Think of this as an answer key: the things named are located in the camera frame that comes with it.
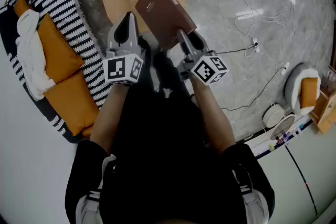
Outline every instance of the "cable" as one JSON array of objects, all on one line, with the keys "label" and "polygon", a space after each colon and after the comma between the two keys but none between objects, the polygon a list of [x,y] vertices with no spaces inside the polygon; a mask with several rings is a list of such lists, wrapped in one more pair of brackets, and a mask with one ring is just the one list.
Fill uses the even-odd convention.
[{"label": "cable", "polygon": [[303,173],[302,173],[302,171],[301,171],[301,169],[300,169],[298,163],[297,163],[296,160],[294,159],[294,157],[293,157],[291,151],[289,151],[289,148],[288,148],[286,145],[285,145],[285,148],[286,148],[287,152],[289,153],[290,157],[292,158],[292,160],[293,160],[293,162],[294,162],[296,168],[299,170],[299,173],[300,173],[300,175],[301,175],[301,177],[302,177],[302,180],[303,180],[303,182],[304,182],[304,184],[305,184],[305,186],[306,186],[306,188],[307,188],[307,191],[308,191],[308,193],[309,193],[311,202],[313,203],[314,210],[315,210],[315,214],[318,216],[319,214],[318,214],[317,209],[316,209],[316,204],[315,204],[313,195],[311,194],[311,191],[310,191],[310,189],[309,189],[308,183],[307,183],[306,179],[304,178],[304,175],[303,175]]},{"label": "cable", "polygon": [[296,13],[295,13],[295,5],[294,5],[294,0],[290,0],[291,1],[291,3],[292,3],[292,7],[290,8],[290,17],[289,17],[289,21],[288,21],[288,23],[290,22],[290,20],[292,19],[292,10],[293,10],[293,12],[294,12],[294,22],[295,22],[295,35],[294,35],[294,39],[292,40],[291,38],[290,38],[290,41],[291,42],[294,42],[294,40],[295,40],[295,37],[296,37],[296,33],[297,33],[297,22],[296,22]]},{"label": "cable", "polygon": [[[269,69],[270,69],[273,65],[275,65],[275,73],[274,73],[274,74],[269,72]],[[277,74],[277,75],[281,76],[281,73],[279,74],[279,72],[276,71],[276,70],[277,70],[277,66],[278,66],[278,64],[277,64],[276,62],[275,62],[275,63],[272,63],[272,64],[270,65],[270,67],[267,69],[267,73],[269,73],[269,74],[271,74],[271,75],[275,75],[275,74]]]},{"label": "cable", "polygon": [[236,108],[236,109],[227,109],[227,108],[222,108],[222,109],[225,109],[225,110],[227,110],[227,111],[229,111],[229,112],[231,112],[231,111],[235,111],[235,110],[238,110],[238,109],[241,109],[241,108],[249,108],[251,105],[253,105],[253,103],[263,94],[263,92],[264,92],[264,90],[266,89],[266,87],[267,87],[267,85],[269,85],[270,83],[271,83],[271,81],[273,80],[273,78],[275,78],[275,76],[277,75],[277,73],[281,70],[281,69],[284,69],[284,67],[281,67],[280,69],[278,69],[278,71],[273,75],[273,77],[266,83],[266,85],[265,85],[265,87],[263,88],[263,90],[261,91],[261,93],[257,96],[257,97],[255,97],[254,99],[253,99],[253,101],[251,102],[251,104],[250,105],[243,105],[243,106],[241,106],[240,108]]},{"label": "cable", "polygon": [[[289,27],[289,25],[288,25],[288,23],[290,22],[290,20],[291,20],[291,14],[292,14],[292,9],[293,9],[293,0],[290,0],[291,1],[291,3],[292,3],[292,6],[291,6],[291,10],[290,10],[290,20],[289,21],[287,21],[287,18],[286,18],[286,16],[284,15],[284,14],[279,14],[279,15],[277,15],[277,16],[274,16],[274,17],[267,17],[267,16],[264,16],[264,15],[262,15],[262,14],[260,14],[260,12],[258,11],[258,10],[256,10],[255,8],[253,8],[251,5],[249,5],[248,3],[247,3],[247,1],[246,0],[243,0],[244,2],[245,2],[245,4],[249,7],[249,8],[251,8],[252,9],[252,11],[253,11],[253,13],[254,13],[254,11],[256,11],[256,13],[257,14],[259,14],[263,19],[262,20],[259,20],[258,21],[258,23],[256,23],[256,24],[252,24],[251,26],[253,26],[253,25],[257,25],[257,24],[259,24],[259,23],[277,23],[278,25],[281,25],[282,27],[285,27],[285,31],[283,32],[283,36],[282,36],[282,41],[283,41],[283,43],[282,43],[282,50],[283,50],[283,60],[285,61],[285,49],[284,49],[284,46],[285,46],[285,40],[284,40],[284,38],[285,38],[285,33],[286,33],[286,26],[289,28],[289,35],[290,35],[290,33],[291,33],[291,29],[290,29],[290,27]],[[280,16],[283,16],[284,17],[284,19],[285,19],[285,23],[280,23],[280,22],[277,22],[277,21],[275,21],[275,20],[272,20],[272,21],[269,21],[269,20],[265,20],[265,18],[267,18],[267,19],[275,19],[275,18],[277,18],[277,17],[280,17]],[[252,52],[252,54],[250,54],[250,55],[246,55],[246,47],[245,47],[245,38],[247,37],[247,36],[250,36],[252,39],[254,38],[249,32],[250,32],[250,29],[251,29],[251,26],[250,26],[250,28],[249,28],[249,31],[246,33],[246,32],[244,32],[242,29],[240,29],[239,27],[238,27],[238,25],[237,25],[237,19],[238,18],[241,18],[241,17],[248,17],[248,16],[238,16],[237,18],[236,18],[236,20],[235,20],[235,25],[236,25],[236,27],[242,32],[242,33],[244,33],[246,36],[243,38],[243,46],[244,46],[244,55],[245,55],[245,57],[252,57],[253,56],[253,54],[256,52],[255,50]]]},{"label": "cable", "polygon": [[225,52],[218,52],[217,54],[230,54],[231,52],[239,52],[239,51],[243,51],[243,50],[249,50],[252,49],[254,47],[256,47],[257,45],[254,45],[252,47],[249,47],[247,49],[240,49],[240,50],[232,50],[232,51],[225,51]]}]

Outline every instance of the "black and white marker cube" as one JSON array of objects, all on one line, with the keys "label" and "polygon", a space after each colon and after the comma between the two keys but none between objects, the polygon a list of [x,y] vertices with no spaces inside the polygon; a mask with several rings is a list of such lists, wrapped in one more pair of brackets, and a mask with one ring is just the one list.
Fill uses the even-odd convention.
[{"label": "black and white marker cube", "polygon": [[105,82],[132,84],[139,80],[143,60],[136,54],[117,56],[103,60]]},{"label": "black and white marker cube", "polygon": [[192,73],[205,85],[218,82],[228,72],[224,61],[218,56],[203,56],[192,69]]}]

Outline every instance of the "power plug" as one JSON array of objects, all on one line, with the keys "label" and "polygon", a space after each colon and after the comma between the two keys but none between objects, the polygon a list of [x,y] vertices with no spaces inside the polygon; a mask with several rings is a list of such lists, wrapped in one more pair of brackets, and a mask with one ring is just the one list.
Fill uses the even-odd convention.
[{"label": "power plug", "polygon": [[285,66],[283,67],[283,69],[281,70],[281,75],[283,76],[284,74],[287,73],[287,70],[289,68],[290,63],[286,62]]},{"label": "power plug", "polygon": [[260,47],[259,47],[258,40],[254,37],[254,38],[252,39],[252,41],[253,41],[253,45],[255,46],[256,53],[260,53]]}]

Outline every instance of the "white wall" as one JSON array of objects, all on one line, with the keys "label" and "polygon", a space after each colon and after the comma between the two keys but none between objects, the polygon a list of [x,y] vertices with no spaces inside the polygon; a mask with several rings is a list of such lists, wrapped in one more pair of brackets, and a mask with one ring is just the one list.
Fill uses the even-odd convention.
[{"label": "white wall", "polygon": [[68,223],[75,150],[32,103],[0,39],[0,214],[8,224]]},{"label": "white wall", "polygon": [[[336,198],[335,146],[336,126],[322,135],[313,124],[288,145],[319,214]],[[259,163],[275,191],[275,211],[269,223],[309,224],[314,221],[316,214],[309,193],[285,147],[262,157]]]}]

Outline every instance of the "white cloth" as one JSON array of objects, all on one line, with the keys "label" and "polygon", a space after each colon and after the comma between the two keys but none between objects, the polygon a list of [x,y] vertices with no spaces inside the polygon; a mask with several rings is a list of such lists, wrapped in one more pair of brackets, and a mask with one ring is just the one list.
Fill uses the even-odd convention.
[{"label": "white cloth", "polygon": [[17,22],[17,58],[22,65],[23,74],[31,96],[35,100],[44,98],[43,93],[55,85],[45,72],[46,58],[37,33],[39,13],[27,10]]}]

